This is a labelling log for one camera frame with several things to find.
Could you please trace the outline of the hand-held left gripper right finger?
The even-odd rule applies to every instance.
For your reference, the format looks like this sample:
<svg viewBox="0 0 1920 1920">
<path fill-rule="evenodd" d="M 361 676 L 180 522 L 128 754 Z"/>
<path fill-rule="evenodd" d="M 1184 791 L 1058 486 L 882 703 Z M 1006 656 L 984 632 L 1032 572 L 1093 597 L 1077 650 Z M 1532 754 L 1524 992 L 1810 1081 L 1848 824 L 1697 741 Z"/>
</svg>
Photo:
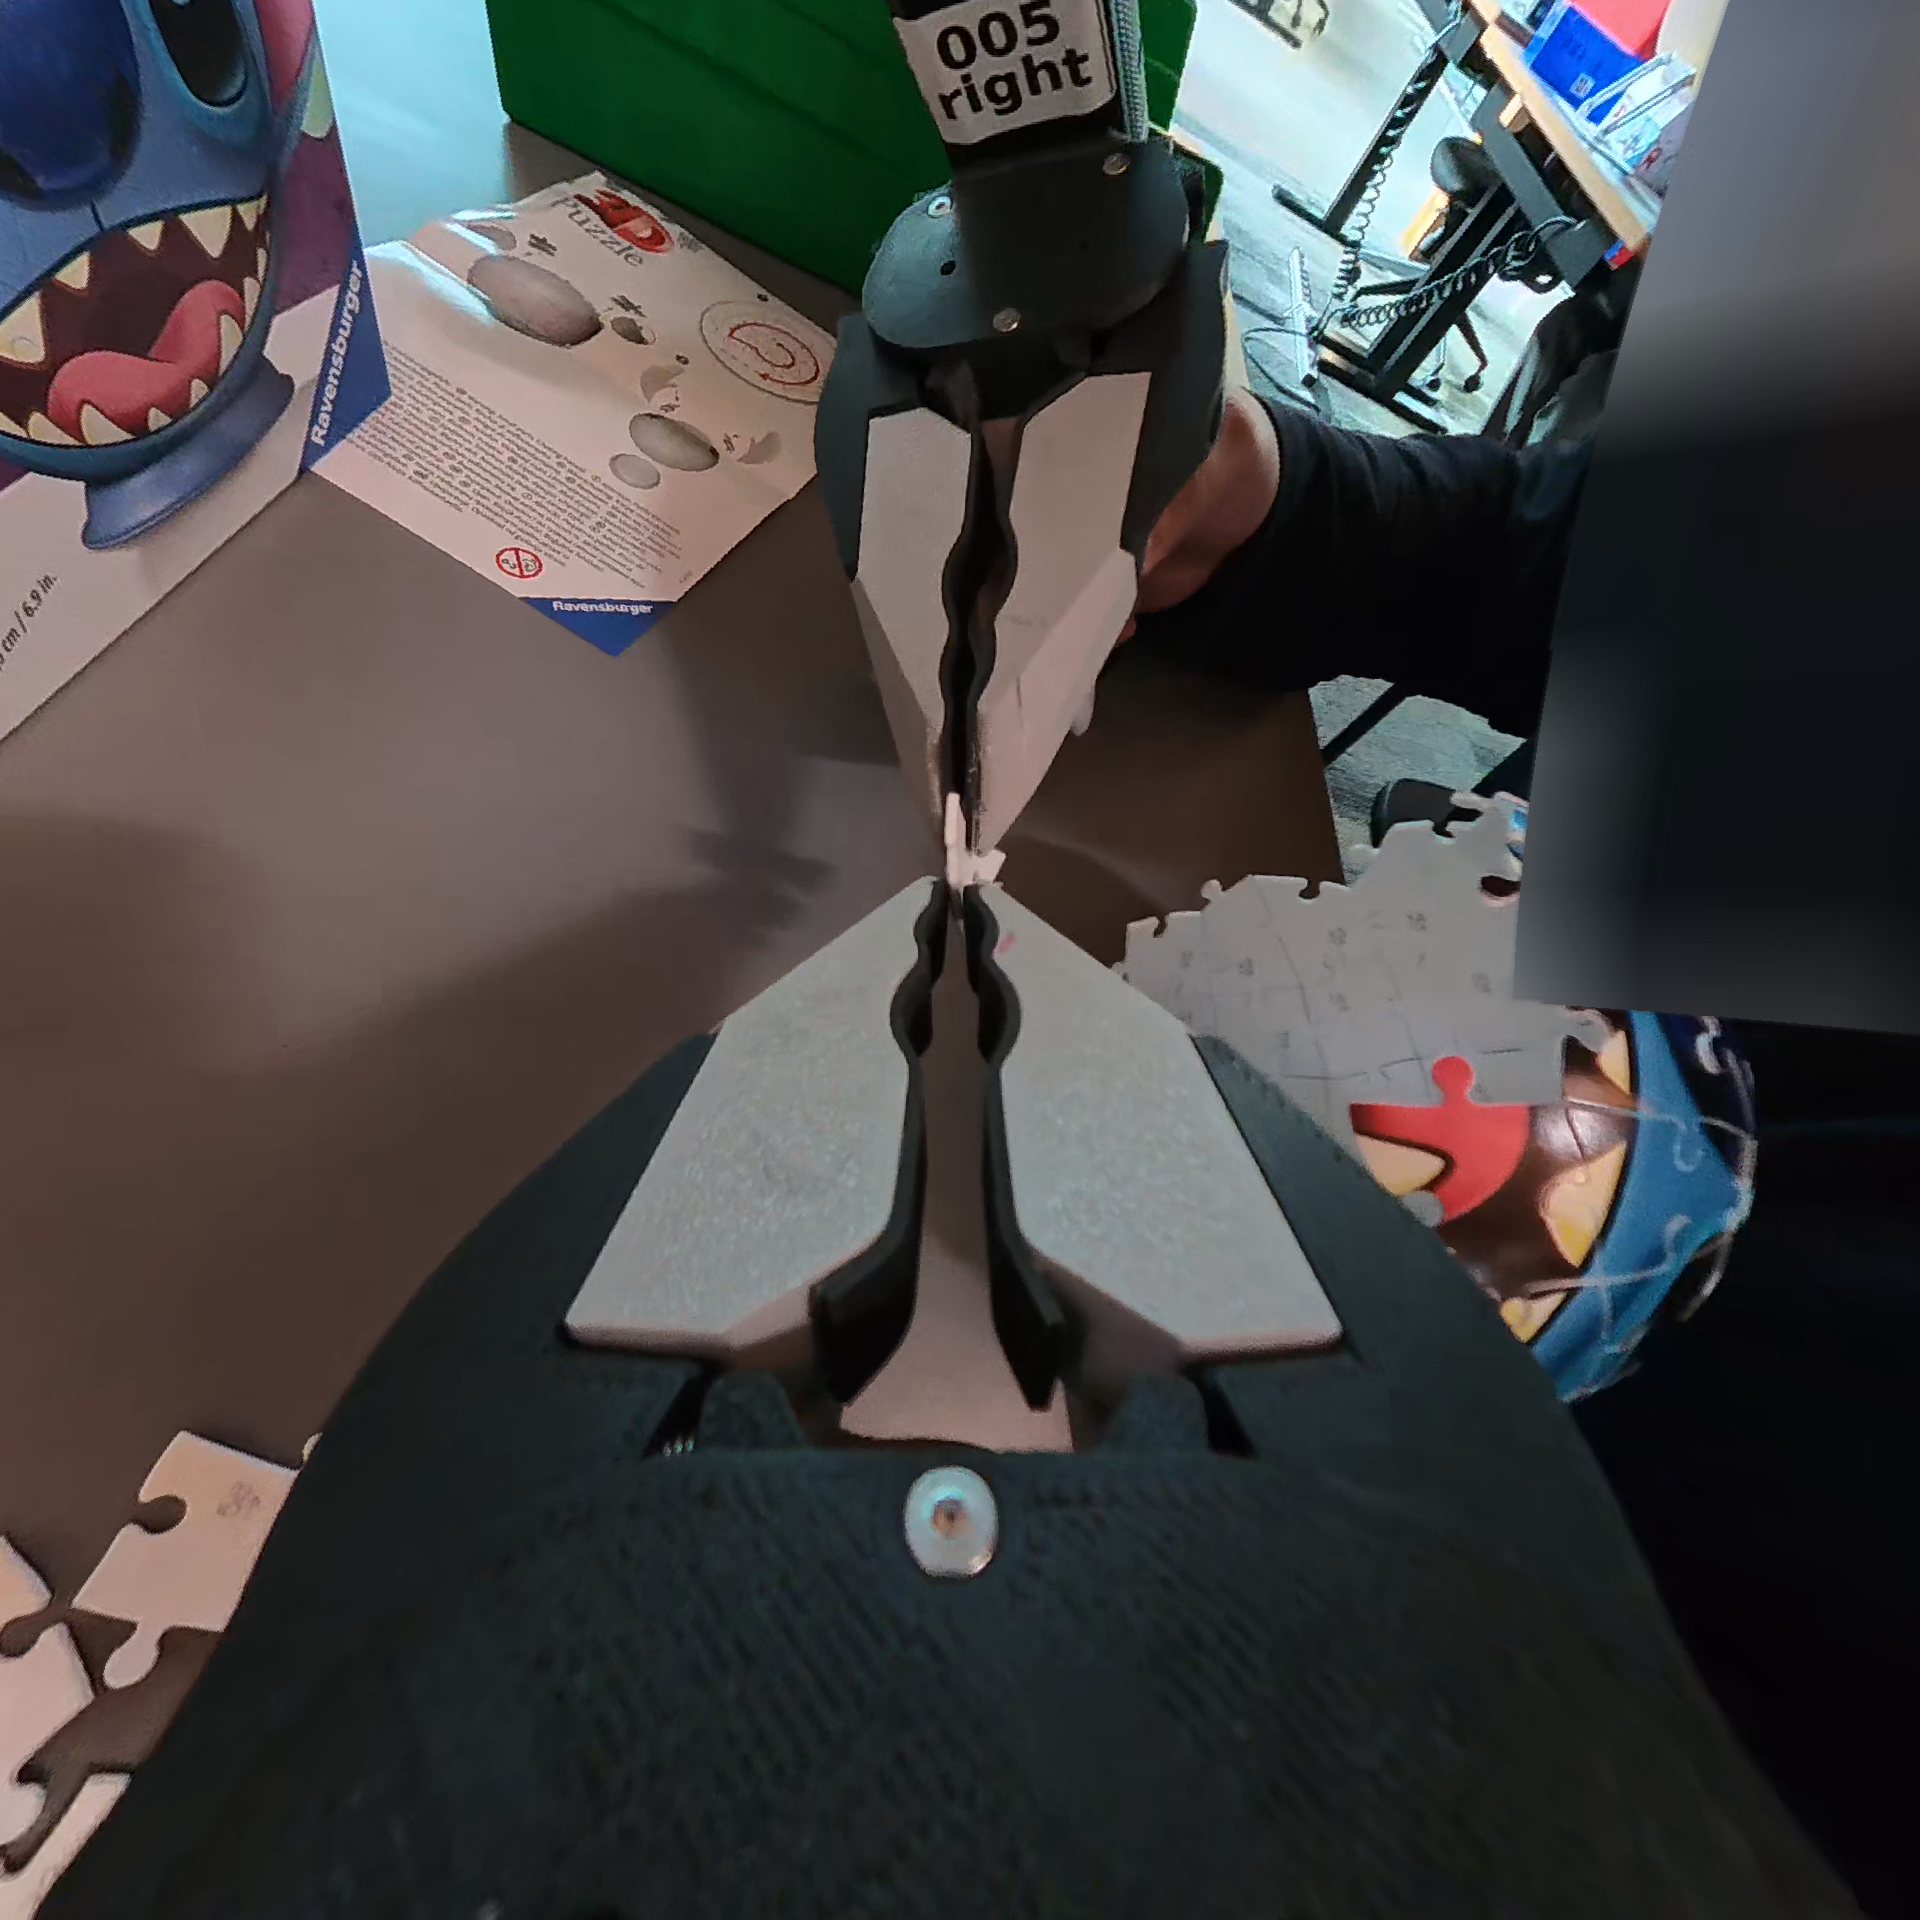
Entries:
<svg viewBox="0 0 1920 1920">
<path fill-rule="evenodd" d="M 962 896 L 992 1327 L 1023 1400 L 1340 1346 L 1188 1027 L 996 885 Z"/>
</svg>

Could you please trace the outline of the green plastic bin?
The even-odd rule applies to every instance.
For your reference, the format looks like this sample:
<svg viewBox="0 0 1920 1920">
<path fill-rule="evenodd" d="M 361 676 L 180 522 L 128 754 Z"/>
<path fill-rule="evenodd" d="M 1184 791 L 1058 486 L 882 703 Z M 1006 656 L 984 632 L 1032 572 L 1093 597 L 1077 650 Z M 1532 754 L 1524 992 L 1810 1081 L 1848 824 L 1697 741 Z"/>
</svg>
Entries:
<svg viewBox="0 0 1920 1920">
<path fill-rule="evenodd" d="M 1195 2 L 1138 2 L 1152 129 Z M 513 122 L 849 292 L 951 181 L 892 2 L 489 2 Z"/>
</svg>

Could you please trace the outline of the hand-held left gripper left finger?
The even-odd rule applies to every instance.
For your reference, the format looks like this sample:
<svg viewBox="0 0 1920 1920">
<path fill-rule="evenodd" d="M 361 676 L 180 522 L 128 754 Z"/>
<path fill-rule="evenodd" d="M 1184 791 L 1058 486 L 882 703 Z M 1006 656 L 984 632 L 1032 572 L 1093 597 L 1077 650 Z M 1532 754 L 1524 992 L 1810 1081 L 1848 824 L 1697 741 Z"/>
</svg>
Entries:
<svg viewBox="0 0 1920 1920">
<path fill-rule="evenodd" d="M 567 1330 L 849 1405 L 897 1350 L 925 1189 L 919 1055 L 949 885 L 914 879 L 729 1014 Z"/>
</svg>

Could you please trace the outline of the colourful cartoon puzzle box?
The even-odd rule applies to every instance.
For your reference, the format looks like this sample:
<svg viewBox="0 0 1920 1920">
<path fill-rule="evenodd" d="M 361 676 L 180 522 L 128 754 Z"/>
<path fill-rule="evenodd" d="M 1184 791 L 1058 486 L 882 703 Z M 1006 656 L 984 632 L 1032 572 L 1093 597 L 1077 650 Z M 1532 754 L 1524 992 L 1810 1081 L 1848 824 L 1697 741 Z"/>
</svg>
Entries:
<svg viewBox="0 0 1920 1920">
<path fill-rule="evenodd" d="M 309 2 L 2 2 L 2 733 L 390 393 Z"/>
</svg>

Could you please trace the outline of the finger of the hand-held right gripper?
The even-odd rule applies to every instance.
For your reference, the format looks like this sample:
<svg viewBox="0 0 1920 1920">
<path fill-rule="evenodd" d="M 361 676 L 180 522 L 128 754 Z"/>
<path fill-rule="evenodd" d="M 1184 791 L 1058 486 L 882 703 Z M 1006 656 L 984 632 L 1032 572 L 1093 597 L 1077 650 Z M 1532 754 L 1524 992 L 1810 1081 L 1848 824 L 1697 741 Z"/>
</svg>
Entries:
<svg viewBox="0 0 1920 1920">
<path fill-rule="evenodd" d="M 949 787 L 944 572 L 968 515 L 971 439 L 941 414 L 868 425 L 851 601 L 908 787 Z"/>
<path fill-rule="evenodd" d="M 1013 575 L 976 702 L 971 846 L 996 849 L 1037 796 L 1138 595 L 1120 546 L 1150 373 L 1097 373 L 1023 425 L 1006 528 Z"/>
</svg>

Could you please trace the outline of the person's right hand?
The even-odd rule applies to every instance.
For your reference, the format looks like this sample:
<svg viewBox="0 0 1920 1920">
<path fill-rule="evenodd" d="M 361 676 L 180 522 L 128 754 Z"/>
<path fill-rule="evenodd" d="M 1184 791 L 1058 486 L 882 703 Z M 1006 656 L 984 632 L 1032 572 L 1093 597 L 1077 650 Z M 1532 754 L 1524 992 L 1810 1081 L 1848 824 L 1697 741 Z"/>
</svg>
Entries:
<svg viewBox="0 0 1920 1920">
<path fill-rule="evenodd" d="M 1262 531 L 1280 484 L 1282 448 L 1268 408 L 1246 386 L 1231 386 L 1211 452 L 1144 542 L 1133 617 L 1199 595 Z"/>
</svg>

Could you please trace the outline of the black metal frame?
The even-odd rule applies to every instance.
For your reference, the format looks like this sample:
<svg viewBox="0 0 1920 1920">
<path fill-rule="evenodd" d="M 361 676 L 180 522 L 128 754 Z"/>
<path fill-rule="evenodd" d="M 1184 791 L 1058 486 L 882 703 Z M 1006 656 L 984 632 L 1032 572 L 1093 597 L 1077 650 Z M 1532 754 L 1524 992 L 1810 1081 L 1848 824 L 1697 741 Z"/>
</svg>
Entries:
<svg viewBox="0 0 1920 1920">
<path fill-rule="evenodd" d="M 1612 167 L 1567 103 L 1524 58 L 1529 28 L 1504 2 L 1424 2 L 1434 40 L 1382 120 L 1332 209 L 1309 225 L 1343 242 L 1335 287 L 1309 320 L 1302 377 L 1335 377 L 1399 418 L 1437 428 L 1414 398 L 1415 373 L 1498 279 L 1551 292 L 1643 256 L 1655 192 Z M 1473 157 L 1447 168 L 1467 210 L 1441 217 L 1441 242 L 1419 273 L 1360 285 L 1362 236 L 1377 190 L 1414 120 L 1447 69 L 1481 83 Z"/>
</svg>

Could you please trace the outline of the pile of white puzzle pieces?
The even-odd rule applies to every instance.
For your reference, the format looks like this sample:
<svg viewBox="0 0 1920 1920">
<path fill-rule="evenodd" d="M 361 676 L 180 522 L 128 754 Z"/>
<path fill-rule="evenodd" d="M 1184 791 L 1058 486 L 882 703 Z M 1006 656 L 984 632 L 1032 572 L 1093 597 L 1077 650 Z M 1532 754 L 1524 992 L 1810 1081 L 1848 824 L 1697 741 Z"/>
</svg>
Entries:
<svg viewBox="0 0 1920 1920">
<path fill-rule="evenodd" d="M 144 1686 L 171 1633 L 214 1638 L 231 1620 L 261 1546 L 319 1435 L 298 1463 L 258 1458 L 180 1429 L 136 1485 L 157 1522 L 123 1522 L 94 1567 L 61 1597 L 25 1544 L 39 1496 L 2 1463 L 2 1917 L 28 1917 L 129 1785 L 133 1761 L 79 1765 L 61 1789 L 47 1749 L 90 1708 Z"/>
</svg>

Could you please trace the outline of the person's right forearm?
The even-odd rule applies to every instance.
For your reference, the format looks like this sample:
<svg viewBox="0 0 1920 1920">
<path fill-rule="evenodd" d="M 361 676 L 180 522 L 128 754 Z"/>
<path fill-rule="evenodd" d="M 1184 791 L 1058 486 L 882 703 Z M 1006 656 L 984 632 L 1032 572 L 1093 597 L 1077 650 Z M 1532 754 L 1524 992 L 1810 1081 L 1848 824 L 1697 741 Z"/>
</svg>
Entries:
<svg viewBox="0 0 1920 1920">
<path fill-rule="evenodd" d="M 1266 414 L 1274 502 L 1143 637 L 1241 684 L 1367 676 L 1537 733 L 1592 438 L 1507 448 Z"/>
</svg>

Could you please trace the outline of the white instruction sheet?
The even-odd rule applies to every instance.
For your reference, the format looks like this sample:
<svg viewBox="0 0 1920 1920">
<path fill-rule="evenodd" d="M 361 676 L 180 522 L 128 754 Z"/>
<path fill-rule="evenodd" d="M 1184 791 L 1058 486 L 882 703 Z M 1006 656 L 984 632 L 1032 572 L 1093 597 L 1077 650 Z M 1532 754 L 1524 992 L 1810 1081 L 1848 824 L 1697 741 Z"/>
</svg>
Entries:
<svg viewBox="0 0 1920 1920">
<path fill-rule="evenodd" d="M 368 269 L 390 398 L 323 480 L 606 656 L 815 480 L 833 333 L 625 181 Z"/>
</svg>

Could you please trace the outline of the blue cartoon puzzle ball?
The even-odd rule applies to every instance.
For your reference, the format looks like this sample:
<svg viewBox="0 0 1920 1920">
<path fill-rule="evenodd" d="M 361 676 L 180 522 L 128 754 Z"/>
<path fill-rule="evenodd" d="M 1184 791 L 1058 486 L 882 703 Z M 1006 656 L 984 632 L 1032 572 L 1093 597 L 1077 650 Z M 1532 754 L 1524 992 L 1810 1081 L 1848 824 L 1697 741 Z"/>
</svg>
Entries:
<svg viewBox="0 0 1920 1920">
<path fill-rule="evenodd" d="M 1453 796 L 1352 885 L 1208 886 L 1125 979 L 1259 1068 L 1415 1210 L 1561 1400 L 1621 1381 L 1722 1280 L 1758 1118 L 1713 1019 L 1517 996 L 1524 803 Z"/>
</svg>

